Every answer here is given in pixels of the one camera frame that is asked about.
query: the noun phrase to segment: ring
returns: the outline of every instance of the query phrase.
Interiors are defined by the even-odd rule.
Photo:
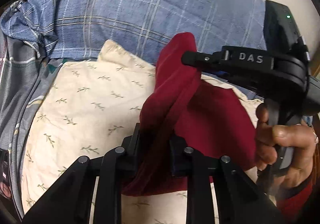
[[[319,138],[318,138],[318,136],[316,135],[316,133],[313,132],[313,134],[315,135],[315,144],[318,144],[318,143],[319,143]]]

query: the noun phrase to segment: bedding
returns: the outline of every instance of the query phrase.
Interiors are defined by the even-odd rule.
[[[63,65],[34,117],[26,144],[21,184],[25,212],[79,156],[103,156],[133,133],[142,105],[154,90],[154,76],[153,65],[111,40],[105,42],[97,62]],[[256,126],[260,100],[248,100],[234,86],[210,76],[202,79],[233,89]],[[255,179],[256,169],[249,176]],[[123,222],[184,223],[186,197],[186,191],[123,196]]]
[[[265,49],[263,0],[27,0],[16,9],[0,19],[2,31],[50,58],[96,58],[111,39],[154,64],[170,39],[187,31],[200,52]]]

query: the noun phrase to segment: hand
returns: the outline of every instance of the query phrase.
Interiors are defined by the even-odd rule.
[[[315,152],[315,134],[312,127],[302,121],[301,125],[269,126],[268,110],[264,104],[257,108],[258,125],[256,129],[256,165],[264,170],[267,164],[274,164],[277,159],[278,144],[283,147],[295,147],[292,163],[286,176],[274,179],[274,186],[292,188],[301,184],[312,172],[313,154]]]

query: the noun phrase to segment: plaid fabric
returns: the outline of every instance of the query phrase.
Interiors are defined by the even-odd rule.
[[[263,0],[27,0],[6,12],[12,14],[1,17],[2,31],[44,48],[50,58],[96,58],[112,39],[155,63],[164,45],[186,31],[199,52],[266,48]]]

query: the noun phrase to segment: zipper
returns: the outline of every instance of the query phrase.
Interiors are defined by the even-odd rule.
[[[27,46],[31,47],[38,54],[38,50],[32,44],[30,44],[28,41],[23,41],[23,43],[26,44]]]
[[[4,64],[4,59],[5,59],[6,50],[7,50],[7,41],[4,40],[2,60],[1,60],[1,62],[0,62],[0,84],[1,84],[1,79],[2,79],[2,68],[3,68],[3,64]]]

